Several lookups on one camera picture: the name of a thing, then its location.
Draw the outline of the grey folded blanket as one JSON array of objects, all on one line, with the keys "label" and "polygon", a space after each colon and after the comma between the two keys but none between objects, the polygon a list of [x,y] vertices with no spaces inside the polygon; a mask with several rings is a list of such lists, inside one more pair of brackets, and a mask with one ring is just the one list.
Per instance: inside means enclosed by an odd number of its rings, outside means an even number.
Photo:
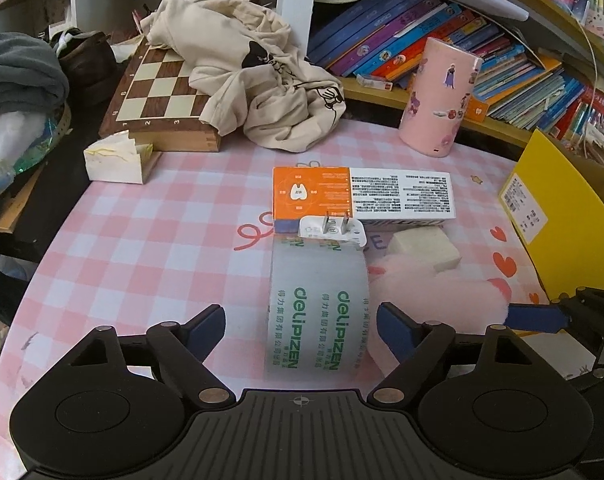
[{"label": "grey folded blanket", "polygon": [[49,44],[21,32],[0,32],[0,115],[48,114],[64,103],[69,90]]}]

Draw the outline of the small white card box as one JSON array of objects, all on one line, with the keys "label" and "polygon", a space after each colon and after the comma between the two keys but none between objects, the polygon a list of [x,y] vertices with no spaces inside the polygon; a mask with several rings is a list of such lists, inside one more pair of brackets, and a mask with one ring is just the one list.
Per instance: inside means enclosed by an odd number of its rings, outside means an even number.
[{"label": "small white card box", "polygon": [[386,80],[384,77],[357,74],[356,81],[360,87],[364,88],[386,92],[393,90],[393,82]]}]

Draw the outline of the row of leaning books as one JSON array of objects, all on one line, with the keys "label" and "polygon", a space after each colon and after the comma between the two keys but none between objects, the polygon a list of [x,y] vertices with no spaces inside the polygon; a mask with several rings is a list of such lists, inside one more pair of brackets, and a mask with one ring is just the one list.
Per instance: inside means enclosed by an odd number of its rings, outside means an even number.
[{"label": "row of leaning books", "polygon": [[465,122],[539,130],[568,146],[604,129],[604,93],[514,32],[446,0],[358,0],[311,34],[308,57],[360,88],[396,92],[402,140],[444,157]]}]

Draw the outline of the small white paper box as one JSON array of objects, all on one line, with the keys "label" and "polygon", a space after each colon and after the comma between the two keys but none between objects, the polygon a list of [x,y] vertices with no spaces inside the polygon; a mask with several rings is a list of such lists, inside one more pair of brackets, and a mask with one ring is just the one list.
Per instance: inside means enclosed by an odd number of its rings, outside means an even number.
[{"label": "small white paper box", "polygon": [[152,143],[138,143],[123,130],[90,144],[84,150],[90,181],[145,184],[162,153]]}]

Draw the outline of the white power plug adapter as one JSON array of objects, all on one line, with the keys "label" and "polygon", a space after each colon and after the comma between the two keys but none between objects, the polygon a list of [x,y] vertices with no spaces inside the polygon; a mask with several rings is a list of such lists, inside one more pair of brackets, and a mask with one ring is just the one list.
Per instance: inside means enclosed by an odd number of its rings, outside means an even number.
[{"label": "white power plug adapter", "polygon": [[352,243],[359,248],[367,245],[364,225],[348,214],[341,216],[305,216],[299,221],[299,237],[307,240],[331,240]]}]

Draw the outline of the clear packing tape roll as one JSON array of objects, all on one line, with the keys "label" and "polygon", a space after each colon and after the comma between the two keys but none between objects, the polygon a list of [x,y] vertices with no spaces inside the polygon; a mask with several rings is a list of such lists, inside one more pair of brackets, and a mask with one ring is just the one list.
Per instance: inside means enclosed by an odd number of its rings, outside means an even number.
[{"label": "clear packing tape roll", "polygon": [[297,382],[356,375],[367,347],[369,299],[367,262],[357,244],[276,236],[266,373]]}]

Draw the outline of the orange white carton box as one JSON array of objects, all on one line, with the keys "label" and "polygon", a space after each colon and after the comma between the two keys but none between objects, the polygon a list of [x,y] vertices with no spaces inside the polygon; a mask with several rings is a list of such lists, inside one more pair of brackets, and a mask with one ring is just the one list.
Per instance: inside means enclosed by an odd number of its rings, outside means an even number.
[{"label": "orange white carton box", "polygon": [[437,171],[276,167],[275,231],[296,233],[305,217],[353,219],[377,230],[437,226],[456,218],[453,182]]}]

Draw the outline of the wooden chessboard box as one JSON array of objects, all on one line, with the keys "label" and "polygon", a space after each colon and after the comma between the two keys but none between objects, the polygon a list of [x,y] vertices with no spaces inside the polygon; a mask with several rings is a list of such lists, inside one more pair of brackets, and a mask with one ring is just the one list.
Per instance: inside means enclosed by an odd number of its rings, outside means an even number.
[{"label": "wooden chessboard box", "polygon": [[217,130],[200,120],[209,99],[189,86],[191,67],[172,50],[142,40],[127,65],[99,129],[99,136],[126,130],[161,152],[216,153]]}]

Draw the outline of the pink sticker cylinder container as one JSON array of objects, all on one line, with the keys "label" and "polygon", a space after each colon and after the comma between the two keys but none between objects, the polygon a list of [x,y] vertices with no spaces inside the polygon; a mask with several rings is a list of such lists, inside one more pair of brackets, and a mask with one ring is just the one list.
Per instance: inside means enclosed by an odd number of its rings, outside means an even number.
[{"label": "pink sticker cylinder container", "polygon": [[409,148],[431,157],[449,154],[482,64],[473,53],[427,39],[398,129]]}]

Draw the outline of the yellow cardboard box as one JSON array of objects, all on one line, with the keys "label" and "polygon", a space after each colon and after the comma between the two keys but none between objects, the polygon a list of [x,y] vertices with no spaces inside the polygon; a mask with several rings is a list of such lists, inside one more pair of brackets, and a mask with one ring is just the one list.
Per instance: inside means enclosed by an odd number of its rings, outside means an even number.
[{"label": "yellow cardboard box", "polygon": [[604,289],[604,167],[535,131],[499,200],[550,299]]}]

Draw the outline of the beige sponge block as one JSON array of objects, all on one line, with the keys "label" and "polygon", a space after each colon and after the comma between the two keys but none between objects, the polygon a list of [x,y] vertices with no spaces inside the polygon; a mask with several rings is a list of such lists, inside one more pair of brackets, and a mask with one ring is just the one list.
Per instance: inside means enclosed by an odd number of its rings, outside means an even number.
[{"label": "beige sponge block", "polygon": [[439,226],[420,226],[393,234],[387,255],[403,255],[428,264],[436,272],[454,270],[461,255]]}]

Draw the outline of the pink checkered table mat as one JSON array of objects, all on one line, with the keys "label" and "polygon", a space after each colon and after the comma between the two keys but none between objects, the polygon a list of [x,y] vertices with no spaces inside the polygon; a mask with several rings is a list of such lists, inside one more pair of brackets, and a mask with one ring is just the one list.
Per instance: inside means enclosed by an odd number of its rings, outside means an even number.
[{"label": "pink checkered table mat", "polygon": [[22,474],[8,434],[14,404],[97,325],[140,334],[221,304],[226,335],[207,366],[235,390],[263,385],[273,171],[316,164],[448,172],[456,217],[445,230],[460,273],[516,302],[546,301],[498,200],[508,159],[463,145],[424,156],[395,129],[353,120],[302,154],[243,136],[229,136],[218,153],[166,153],[143,185],[89,185],[40,261],[0,355],[0,479]]}]

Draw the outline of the small orange box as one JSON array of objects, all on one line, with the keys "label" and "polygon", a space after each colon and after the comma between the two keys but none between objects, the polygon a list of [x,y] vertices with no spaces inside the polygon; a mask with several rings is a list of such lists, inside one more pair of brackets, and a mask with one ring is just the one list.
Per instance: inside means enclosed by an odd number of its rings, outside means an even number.
[{"label": "small orange box", "polygon": [[464,118],[472,120],[472,122],[484,122],[488,112],[489,104],[477,99],[475,96],[469,97],[469,103],[466,107]]}]

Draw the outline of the beige crumpled cloth bag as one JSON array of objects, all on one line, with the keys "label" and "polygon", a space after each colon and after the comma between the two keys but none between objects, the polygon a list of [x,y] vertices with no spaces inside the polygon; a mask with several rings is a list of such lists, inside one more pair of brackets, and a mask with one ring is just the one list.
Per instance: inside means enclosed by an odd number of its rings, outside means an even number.
[{"label": "beige crumpled cloth bag", "polygon": [[220,136],[241,129],[262,148],[302,153],[346,110],[341,81],[313,65],[275,11],[247,0],[162,0],[140,23],[153,48],[190,66],[209,99],[200,115]]}]

